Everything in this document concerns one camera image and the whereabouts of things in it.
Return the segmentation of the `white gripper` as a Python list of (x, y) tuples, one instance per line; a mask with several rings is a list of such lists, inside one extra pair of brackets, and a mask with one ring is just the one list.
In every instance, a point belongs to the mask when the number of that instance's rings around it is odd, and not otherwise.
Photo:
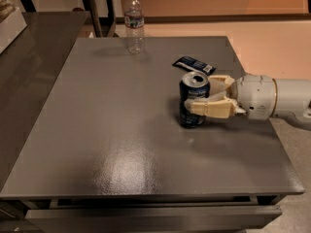
[(184, 105), (190, 113), (212, 118), (229, 118), (246, 114), (250, 120), (267, 120), (272, 115), (277, 97), (276, 84), (272, 78), (245, 75), (235, 80), (228, 75), (212, 75), (208, 81), (210, 97), (221, 99), (228, 97), (231, 91), (233, 99), (225, 98), (219, 101), (203, 98), (187, 99)]

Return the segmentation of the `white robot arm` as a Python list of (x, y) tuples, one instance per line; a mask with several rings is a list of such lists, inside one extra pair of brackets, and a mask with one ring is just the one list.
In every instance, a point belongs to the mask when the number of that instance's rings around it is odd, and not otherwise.
[(248, 120), (280, 118), (289, 125), (311, 129), (311, 81), (274, 79), (247, 74), (234, 79), (227, 75), (208, 78), (208, 98), (188, 98), (184, 105), (195, 115)]

